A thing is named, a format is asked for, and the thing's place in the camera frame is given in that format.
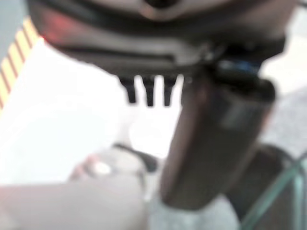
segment cylindrical post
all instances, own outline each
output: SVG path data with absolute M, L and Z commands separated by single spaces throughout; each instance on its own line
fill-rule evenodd
M 167 205 L 202 208 L 250 161 L 275 90 L 260 79 L 253 87 L 242 88 L 194 79 L 162 175 L 161 197 Z

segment white surface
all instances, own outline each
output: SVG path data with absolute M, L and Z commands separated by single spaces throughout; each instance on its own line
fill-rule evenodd
M 291 36 L 286 52 L 268 61 L 262 73 L 285 95 L 307 85 L 306 60 L 307 40 Z M 127 135 L 136 149 L 164 157 L 180 111 L 180 84 L 172 109 L 162 107 L 162 93 L 156 93 L 155 109 L 145 108 L 141 84 L 136 79 L 141 105 L 128 108 L 116 78 L 41 41 L 0 118 L 0 183 L 65 181 L 78 162 L 118 138 L 129 141 Z M 162 78 L 156 85 L 160 92 Z
M 289 23 L 288 32 L 307 37 L 307 8 L 297 7 Z

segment black prong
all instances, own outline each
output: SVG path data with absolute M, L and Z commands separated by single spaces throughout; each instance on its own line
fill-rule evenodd
M 153 107 L 154 103 L 154 75 L 142 76 L 142 81 L 146 89 L 147 105 Z
M 177 75 L 164 76 L 164 105 L 169 106 L 173 87 L 176 83 Z
M 134 77 L 119 76 L 120 83 L 126 88 L 130 103 L 136 103 Z

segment striped edge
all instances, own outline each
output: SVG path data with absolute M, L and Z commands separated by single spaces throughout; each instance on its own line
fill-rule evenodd
M 24 62 L 38 39 L 39 35 L 30 17 L 25 18 L 21 29 L 16 33 L 14 42 L 9 47 L 7 56 L 0 64 L 0 114 Z

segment yellow and black striped tape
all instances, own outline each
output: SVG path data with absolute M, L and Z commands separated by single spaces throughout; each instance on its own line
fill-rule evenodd
M 39 35 L 30 17 L 27 17 L 0 65 L 0 113 L 38 38 Z

